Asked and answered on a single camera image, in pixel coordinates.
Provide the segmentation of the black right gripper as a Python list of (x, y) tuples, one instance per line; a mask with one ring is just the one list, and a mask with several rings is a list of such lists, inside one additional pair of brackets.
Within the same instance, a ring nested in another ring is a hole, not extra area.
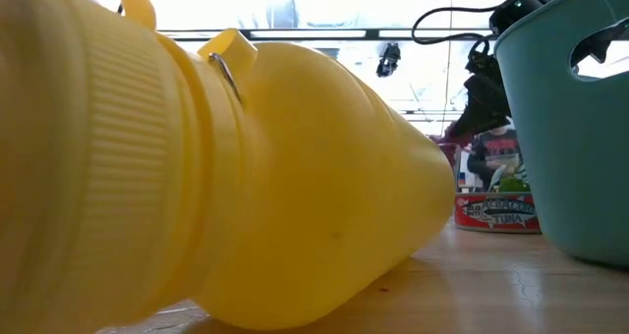
[(468, 101), (460, 118), (447, 130), (447, 136), (459, 139), (506, 126), (511, 111), (499, 78), (499, 65), (489, 54), (489, 39), (477, 40), (468, 53), (465, 69), (474, 74), (464, 82)]

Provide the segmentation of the yellow plastic bottle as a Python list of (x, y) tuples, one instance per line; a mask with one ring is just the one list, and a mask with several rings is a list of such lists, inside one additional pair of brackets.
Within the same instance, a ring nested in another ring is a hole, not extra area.
[(0, 334), (298, 327), (443, 228), (446, 157), (336, 60), (122, 5), (0, 0)]

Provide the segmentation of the person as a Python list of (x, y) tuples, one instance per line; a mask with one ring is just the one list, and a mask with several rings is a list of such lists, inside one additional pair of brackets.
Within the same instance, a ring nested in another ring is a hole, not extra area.
[(496, 170), (504, 166), (502, 176), (510, 176), (520, 166), (521, 159), (516, 131), (503, 126), (475, 137), (467, 168), (481, 179), (486, 191)]

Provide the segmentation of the clear plastic bin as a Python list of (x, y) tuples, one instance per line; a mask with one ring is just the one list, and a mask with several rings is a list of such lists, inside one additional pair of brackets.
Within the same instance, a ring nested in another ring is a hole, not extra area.
[(440, 142), (438, 144), (441, 151), (446, 156), (455, 180), (455, 191), (457, 194), (462, 192), (460, 185), (460, 167), (461, 167), (461, 151), (462, 147), (455, 142)]

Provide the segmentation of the green artificial plant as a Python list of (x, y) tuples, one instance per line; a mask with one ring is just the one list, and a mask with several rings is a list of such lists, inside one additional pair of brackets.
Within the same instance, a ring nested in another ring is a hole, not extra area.
[(500, 166), (493, 173), (487, 189), (491, 193), (529, 193), (531, 188), (526, 166)]

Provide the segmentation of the teal plastic basket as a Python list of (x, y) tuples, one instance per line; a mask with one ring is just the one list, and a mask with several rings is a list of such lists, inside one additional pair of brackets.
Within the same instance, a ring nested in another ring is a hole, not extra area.
[(629, 0), (553, 0), (494, 46), (543, 235), (629, 268), (629, 72), (576, 74), (579, 42), (629, 20)]

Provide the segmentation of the tin can red tuna label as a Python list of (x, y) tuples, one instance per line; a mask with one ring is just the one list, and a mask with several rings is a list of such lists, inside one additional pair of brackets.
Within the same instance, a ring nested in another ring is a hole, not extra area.
[(480, 232), (542, 232), (531, 193), (457, 194), (454, 223), (459, 229)]

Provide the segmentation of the black aluminium rig frame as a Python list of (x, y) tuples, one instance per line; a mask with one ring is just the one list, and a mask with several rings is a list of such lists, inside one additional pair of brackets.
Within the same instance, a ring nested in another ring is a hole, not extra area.
[[(221, 33), (217, 30), (165, 30), (162, 34), (176, 41), (203, 41), (216, 37)], [(382, 41), (411, 40), (409, 28), (286, 28), (286, 29), (241, 29), (240, 33), (252, 41)]]

